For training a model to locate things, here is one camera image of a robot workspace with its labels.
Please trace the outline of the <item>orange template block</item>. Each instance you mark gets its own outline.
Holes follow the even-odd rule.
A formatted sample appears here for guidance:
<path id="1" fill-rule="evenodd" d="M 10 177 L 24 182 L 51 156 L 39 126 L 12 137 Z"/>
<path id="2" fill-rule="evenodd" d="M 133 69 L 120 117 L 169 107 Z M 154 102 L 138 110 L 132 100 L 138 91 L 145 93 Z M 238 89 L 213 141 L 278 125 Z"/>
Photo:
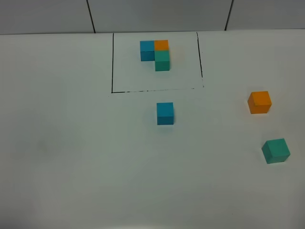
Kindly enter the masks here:
<path id="1" fill-rule="evenodd" d="M 169 50 L 168 40 L 155 40 L 154 49 L 156 51 L 168 51 Z"/>

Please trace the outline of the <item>blue template block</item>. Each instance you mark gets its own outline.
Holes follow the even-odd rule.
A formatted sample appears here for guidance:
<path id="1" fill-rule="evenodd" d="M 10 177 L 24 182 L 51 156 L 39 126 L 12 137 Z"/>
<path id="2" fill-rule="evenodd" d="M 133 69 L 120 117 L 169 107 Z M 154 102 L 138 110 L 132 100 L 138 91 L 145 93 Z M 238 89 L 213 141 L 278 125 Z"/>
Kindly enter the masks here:
<path id="1" fill-rule="evenodd" d="M 154 61 L 154 41 L 140 41 L 141 61 Z"/>

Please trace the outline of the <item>green template block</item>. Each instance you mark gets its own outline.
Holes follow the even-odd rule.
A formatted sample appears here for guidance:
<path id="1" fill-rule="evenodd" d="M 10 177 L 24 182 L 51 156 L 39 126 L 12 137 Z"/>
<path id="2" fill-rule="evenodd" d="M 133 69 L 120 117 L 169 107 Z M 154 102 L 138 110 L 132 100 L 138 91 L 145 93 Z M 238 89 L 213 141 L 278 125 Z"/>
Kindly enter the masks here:
<path id="1" fill-rule="evenodd" d="M 155 71 L 170 70 L 170 53 L 169 50 L 156 50 L 154 53 Z"/>

